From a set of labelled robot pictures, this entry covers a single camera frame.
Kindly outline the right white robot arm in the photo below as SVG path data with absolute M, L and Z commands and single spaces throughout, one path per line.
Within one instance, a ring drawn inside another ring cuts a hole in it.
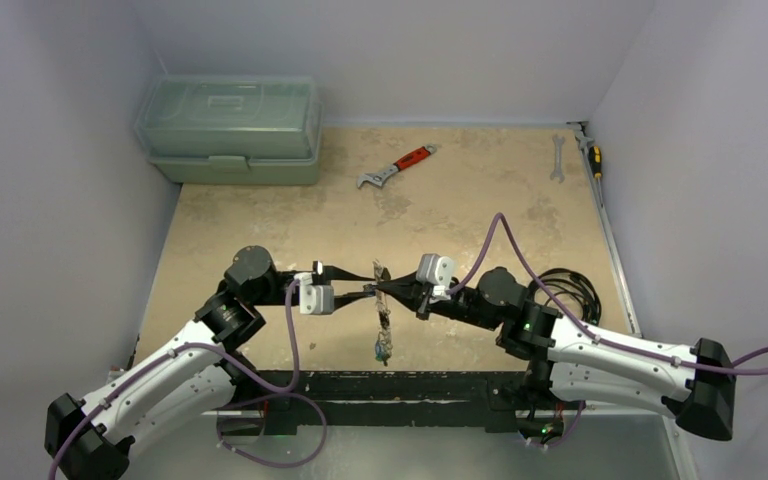
M 521 381 L 521 392 L 533 406 L 552 400 L 613 403 L 671 418 L 709 440 L 733 437 L 736 378 L 717 341 L 659 343 L 579 327 L 569 316 L 532 301 L 503 267 L 482 274 L 476 287 L 441 300 L 434 297 L 437 287 L 413 274 L 377 288 L 421 319 L 438 315 L 496 332 L 497 346 L 532 369 Z

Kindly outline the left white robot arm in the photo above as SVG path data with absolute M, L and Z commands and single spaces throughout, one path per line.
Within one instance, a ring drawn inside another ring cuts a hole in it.
M 177 422 L 295 395 L 301 368 L 294 313 L 330 315 L 371 296 L 372 281 L 320 261 L 309 270 L 280 271 L 264 247 L 242 248 L 216 292 L 161 348 L 80 398 L 65 393 L 50 403 L 49 478 L 119 479 L 137 447 Z M 259 307 L 274 305 L 284 309 L 291 349 L 283 384 L 265 379 L 238 352 L 266 324 Z

